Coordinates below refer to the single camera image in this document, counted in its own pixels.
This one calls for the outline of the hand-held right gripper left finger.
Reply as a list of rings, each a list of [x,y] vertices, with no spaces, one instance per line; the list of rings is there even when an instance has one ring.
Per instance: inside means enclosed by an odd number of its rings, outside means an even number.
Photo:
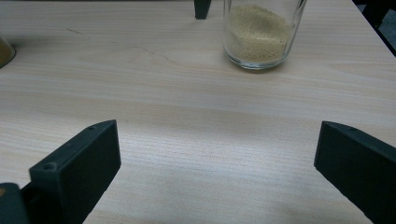
[[[82,224],[120,169],[117,122],[84,129],[29,169],[22,189],[33,224]]]

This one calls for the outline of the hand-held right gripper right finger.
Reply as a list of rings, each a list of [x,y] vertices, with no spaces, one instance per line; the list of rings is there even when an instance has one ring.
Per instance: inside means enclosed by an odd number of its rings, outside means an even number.
[[[396,224],[396,147],[324,121],[314,166],[374,224]]]

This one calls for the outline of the glass jar of pale grains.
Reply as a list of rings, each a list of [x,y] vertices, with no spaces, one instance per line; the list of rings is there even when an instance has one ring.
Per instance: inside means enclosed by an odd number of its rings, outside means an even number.
[[[224,0],[223,48],[234,64],[269,69],[290,54],[307,0]]]

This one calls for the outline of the glass jar of brown spice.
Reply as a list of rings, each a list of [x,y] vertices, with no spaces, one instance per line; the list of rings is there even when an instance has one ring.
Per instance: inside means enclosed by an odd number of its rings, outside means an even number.
[[[15,57],[15,49],[0,36],[0,68],[6,66]]]

